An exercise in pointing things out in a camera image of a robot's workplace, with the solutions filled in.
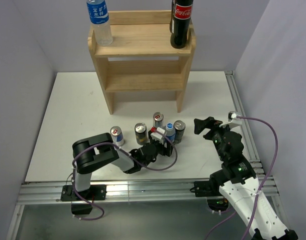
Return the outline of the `blue silver energy drink can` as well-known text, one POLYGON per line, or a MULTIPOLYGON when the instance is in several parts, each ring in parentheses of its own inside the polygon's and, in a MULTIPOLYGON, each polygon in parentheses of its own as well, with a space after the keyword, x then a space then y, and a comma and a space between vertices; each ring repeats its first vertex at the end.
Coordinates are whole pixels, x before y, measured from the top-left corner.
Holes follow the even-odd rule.
POLYGON ((117 146, 123 146, 125 141, 124 141, 124 136, 123 136, 123 132, 122 129, 119 126, 113 126, 110 129, 110 135, 112 137, 113 142, 117 145, 117 146))

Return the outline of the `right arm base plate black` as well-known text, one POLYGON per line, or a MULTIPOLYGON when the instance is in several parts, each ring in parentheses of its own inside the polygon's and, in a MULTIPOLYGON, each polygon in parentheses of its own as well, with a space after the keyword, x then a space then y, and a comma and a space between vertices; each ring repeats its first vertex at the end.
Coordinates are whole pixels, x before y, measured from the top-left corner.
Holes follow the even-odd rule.
POLYGON ((219 186, 212 180, 194 181, 193 187, 189 190, 198 197, 218 197, 220 196, 219 186))

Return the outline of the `small water bottle blue cap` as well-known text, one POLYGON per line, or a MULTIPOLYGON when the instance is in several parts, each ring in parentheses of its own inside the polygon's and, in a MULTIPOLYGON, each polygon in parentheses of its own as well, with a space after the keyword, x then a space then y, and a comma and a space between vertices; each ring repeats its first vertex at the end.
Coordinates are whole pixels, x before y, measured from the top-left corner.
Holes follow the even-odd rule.
POLYGON ((173 143, 175 141, 176 130, 174 125, 169 122, 165 126, 165 136, 173 143))

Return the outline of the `wooden two-tier shelf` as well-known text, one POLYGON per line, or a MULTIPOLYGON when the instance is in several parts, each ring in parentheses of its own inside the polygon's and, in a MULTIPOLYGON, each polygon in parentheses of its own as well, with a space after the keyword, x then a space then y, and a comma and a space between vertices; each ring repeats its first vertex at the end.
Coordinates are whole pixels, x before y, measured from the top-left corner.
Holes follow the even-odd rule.
POLYGON ((100 46, 95 30, 88 34, 89 53, 110 114, 115 93, 174 91, 181 112, 196 49, 189 25, 184 48, 171 46, 170 10, 110 11, 113 42, 100 46))

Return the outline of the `Coca-Cola bottle red label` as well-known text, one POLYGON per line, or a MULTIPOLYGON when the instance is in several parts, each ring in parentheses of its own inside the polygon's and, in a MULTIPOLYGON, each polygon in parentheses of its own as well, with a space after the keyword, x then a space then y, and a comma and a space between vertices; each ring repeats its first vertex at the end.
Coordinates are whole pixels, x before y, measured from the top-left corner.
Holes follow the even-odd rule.
POLYGON ((182 49, 186 46, 193 2, 193 0, 173 0, 171 2, 170 44, 175 49, 182 49))

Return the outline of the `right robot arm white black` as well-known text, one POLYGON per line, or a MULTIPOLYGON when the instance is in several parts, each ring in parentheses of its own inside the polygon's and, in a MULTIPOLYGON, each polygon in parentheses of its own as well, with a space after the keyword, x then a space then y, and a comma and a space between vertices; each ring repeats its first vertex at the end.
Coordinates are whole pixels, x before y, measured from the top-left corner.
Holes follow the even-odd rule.
POLYGON ((212 141, 221 160, 221 170, 210 175, 205 186, 195 183, 205 196, 222 195, 232 205, 246 225, 244 235, 254 240, 297 240, 294 230, 279 219, 262 191, 264 182, 259 181, 254 168, 243 155, 242 136, 232 131, 242 124, 243 116, 236 112, 228 114, 228 122, 208 117, 194 119, 194 133, 212 141))

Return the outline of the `black yellow beverage can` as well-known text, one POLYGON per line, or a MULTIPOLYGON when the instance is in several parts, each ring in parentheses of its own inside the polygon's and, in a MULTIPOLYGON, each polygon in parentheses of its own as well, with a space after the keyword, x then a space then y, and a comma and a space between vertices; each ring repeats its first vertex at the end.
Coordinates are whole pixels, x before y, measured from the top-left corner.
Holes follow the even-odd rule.
POLYGON ((144 145, 148 141, 147 126, 143 122, 136 123, 134 126, 136 142, 144 145))

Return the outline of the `water bottle blue label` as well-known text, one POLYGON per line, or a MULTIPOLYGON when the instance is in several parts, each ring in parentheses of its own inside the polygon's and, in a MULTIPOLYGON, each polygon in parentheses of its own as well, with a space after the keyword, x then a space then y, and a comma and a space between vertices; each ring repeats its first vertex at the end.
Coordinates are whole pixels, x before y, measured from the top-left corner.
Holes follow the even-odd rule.
POLYGON ((109 12, 105 0, 86 1, 89 19, 92 24, 96 43, 100 46, 108 46, 113 42, 109 12))

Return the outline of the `dark green beverage can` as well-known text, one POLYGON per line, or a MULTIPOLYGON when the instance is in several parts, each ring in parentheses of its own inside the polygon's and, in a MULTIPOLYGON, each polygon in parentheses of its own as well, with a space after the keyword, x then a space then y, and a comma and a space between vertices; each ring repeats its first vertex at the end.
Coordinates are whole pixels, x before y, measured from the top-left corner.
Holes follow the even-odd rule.
POLYGON ((182 141, 182 138, 184 136, 186 124, 182 120, 176 120, 173 126, 175 129, 174 143, 179 144, 182 141))

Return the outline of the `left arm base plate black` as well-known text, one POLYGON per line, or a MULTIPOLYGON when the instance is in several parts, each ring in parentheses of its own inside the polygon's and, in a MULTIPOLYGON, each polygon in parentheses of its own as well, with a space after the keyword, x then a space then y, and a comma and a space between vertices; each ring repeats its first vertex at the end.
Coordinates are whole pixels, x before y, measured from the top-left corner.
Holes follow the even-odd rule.
MULTIPOLYGON (((103 201, 106 198, 107 186, 105 184, 91 185, 89 189, 79 192, 79 194, 88 201, 103 201)), ((72 185, 64 185, 60 200, 62 202, 80 201, 75 194, 72 185)))

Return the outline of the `silver slim beverage can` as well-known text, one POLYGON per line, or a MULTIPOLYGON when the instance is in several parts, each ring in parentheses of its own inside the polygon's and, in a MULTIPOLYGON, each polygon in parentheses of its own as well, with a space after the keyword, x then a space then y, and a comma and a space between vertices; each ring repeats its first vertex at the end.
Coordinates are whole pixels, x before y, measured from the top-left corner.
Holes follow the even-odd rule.
POLYGON ((163 128, 164 125, 164 115, 161 112, 155 112, 153 114, 153 127, 163 128))

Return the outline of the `aluminium rail frame front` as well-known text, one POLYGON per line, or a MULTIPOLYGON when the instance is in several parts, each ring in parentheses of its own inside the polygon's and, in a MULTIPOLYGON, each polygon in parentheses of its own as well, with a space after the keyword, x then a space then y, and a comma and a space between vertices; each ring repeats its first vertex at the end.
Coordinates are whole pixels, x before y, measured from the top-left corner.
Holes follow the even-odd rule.
MULTIPOLYGON (((61 204, 64 182, 39 182, 23 184, 16 200, 17 205, 61 204)), ((190 192, 193 179, 93 181, 92 185, 106 185, 105 203, 152 202, 193 200, 190 192)))

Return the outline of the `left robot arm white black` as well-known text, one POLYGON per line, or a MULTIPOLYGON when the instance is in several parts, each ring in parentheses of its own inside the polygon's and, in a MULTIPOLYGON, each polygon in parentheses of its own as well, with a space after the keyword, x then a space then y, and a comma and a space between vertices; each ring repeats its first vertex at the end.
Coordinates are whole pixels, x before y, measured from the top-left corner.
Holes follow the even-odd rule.
POLYGON ((114 143, 109 133, 102 133, 76 141, 72 145, 73 174, 72 194, 84 200, 91 193, 92 173, 109 164, 118 167, 125 174, 134 174, 142 168, 151 171, 164 171, 175 165, 175 161, 165 168, 151 168, 159 155, 170 157, 176 152, 175 144, 164 133, 155 131, 150 134, 149 142, 140 148, 127 152, 114 143))

